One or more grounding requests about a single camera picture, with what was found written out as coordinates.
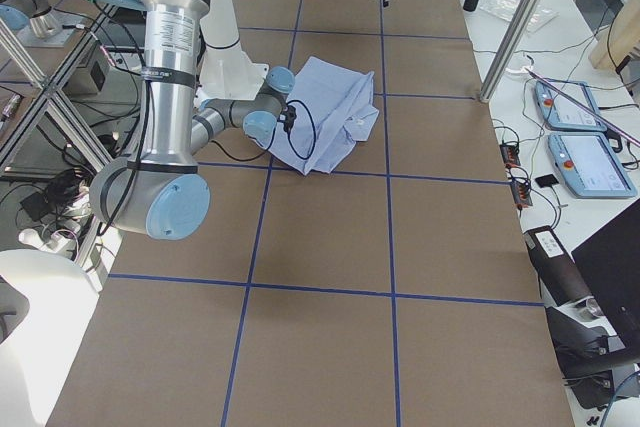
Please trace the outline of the blue teach pendant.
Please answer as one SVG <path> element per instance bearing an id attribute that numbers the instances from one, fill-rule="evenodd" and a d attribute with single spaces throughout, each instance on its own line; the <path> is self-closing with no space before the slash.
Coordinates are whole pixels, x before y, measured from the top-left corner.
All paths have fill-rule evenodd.
<path id="1" fill-rule="evenodd" d="M 637 195 L 603 134 L 551 133 L 547 145 L 565 185 L 577 198 L 627 199 Z"/>
<path id="2" fill-rule="evenodd" d="M 537 81 L 534 87 L 534 100 L 549 129 L 602 133 L 607 130 L 607 127 L 593 116 L 593 113 L 600 114 L 600 109 L 586 83 L 562 82 L 554 79 L 550 79 L 549 83 L 588 109 L 588 111 L 581 109 L 566 96 Z"/>

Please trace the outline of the aluminium frame post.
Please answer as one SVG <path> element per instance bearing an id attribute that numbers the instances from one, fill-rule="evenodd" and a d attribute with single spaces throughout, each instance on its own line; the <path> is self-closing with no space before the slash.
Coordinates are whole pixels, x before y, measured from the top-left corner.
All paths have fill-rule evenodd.
<path id="1" fill-rule="evenodd" d="M 488 103 L 491 100 L 539 2 L 540 0 L 520 0 L 482 83 L 478 94 L 480 102 Z"/>

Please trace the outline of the upper blue teach pendant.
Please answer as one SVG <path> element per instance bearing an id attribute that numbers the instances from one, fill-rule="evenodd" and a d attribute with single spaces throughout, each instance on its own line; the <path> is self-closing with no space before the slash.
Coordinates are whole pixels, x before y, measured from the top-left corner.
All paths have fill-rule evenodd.
<path id="1" fill-rule="evenodd" d="M 593 116 L 593 113 L 600 114 L 600 109 L 586 83 L 562 82 L 554 79 L 550 79 L 549 83 L 588 109 L 588 111 L 581 109 L 566 96 L 537 81 L 534 87 L 534 100 L 549 129 L 602 133 L 607 130 L 607 127 Z"/>

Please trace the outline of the lower blue teach pendant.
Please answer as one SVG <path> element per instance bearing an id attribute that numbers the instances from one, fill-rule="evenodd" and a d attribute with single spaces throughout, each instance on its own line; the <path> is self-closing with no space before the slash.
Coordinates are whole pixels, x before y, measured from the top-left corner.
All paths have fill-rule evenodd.
<path id="1" fill-rule="evenodd" d="M 637 195 L 603 134 L 551 133 L 547 145 L 565 185 L 577 198 L 627 199 Z"/>

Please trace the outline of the light blue striped shirt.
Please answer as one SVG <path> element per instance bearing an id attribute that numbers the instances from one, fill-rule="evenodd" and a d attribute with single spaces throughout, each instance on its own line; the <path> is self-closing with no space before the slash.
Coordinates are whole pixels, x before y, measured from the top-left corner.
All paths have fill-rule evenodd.
<path id="1" fill-rule="evenodd" d="M 292 132 L 278 131 L 270 152 L 304 175 L 331 172 L 358 142 L 368 140 L 379 115 L 373 94 L 372 71 L 310 57 L 288 96 L 297 111 Z"/>

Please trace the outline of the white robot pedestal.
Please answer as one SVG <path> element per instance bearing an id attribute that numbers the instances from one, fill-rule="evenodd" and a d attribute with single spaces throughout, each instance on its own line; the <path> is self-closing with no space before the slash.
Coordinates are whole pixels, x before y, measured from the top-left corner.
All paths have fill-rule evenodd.
<path id="1" fill-rule="evenodd" d="M 210 0 L 200 20 L 205 53 L 199 73 L 200 100 L 253 100 L 263 85 L 267 64 L 256 64 L 244 52 L 233 0 Z"/>

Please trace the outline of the white plastic chair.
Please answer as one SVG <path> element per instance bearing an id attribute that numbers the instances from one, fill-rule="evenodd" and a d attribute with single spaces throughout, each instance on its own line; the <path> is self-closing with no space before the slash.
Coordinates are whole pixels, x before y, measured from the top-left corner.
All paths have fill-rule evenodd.
<path id="1" fill-rule="evenodd" d="M 60 255 L 1 253 L 1 424 L 44 426 L 98 301 L 88 275 Z"/>

